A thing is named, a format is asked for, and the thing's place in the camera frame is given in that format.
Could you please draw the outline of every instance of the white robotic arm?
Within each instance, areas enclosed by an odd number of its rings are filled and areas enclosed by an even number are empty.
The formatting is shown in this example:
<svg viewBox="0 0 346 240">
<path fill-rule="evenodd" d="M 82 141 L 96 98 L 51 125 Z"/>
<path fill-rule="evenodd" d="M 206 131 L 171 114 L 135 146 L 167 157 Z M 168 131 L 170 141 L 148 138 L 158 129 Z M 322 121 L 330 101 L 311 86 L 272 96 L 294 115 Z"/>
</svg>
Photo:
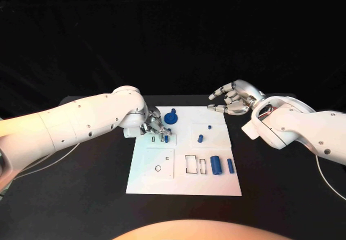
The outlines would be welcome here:
<svg viewBox="0 0 346 240">
<path fill-rule="evenodd" d="M 240 128 L 250 139 L 261 137 L 275 149 L 298 141 L 318 157 L 346 165 L 344 113 L 315 112 L 299 100 L 288 96 L 266 98 L 243 80 L 220 87 L 209 99 L 224 92 L 227 105 L 209 105 L 207 109 L 242 115 L 250 108 L 250 121 Z"/>
<path fill-rule="evenodd" d="M 147 107 L 132 86 L 0 121 L 0 191 L 37 159 L 108 133 L 116 126 L 124 128 L 126 138 L 147 132 L 171 135 L 162 127 L 160 111 Z"/>
</svg>

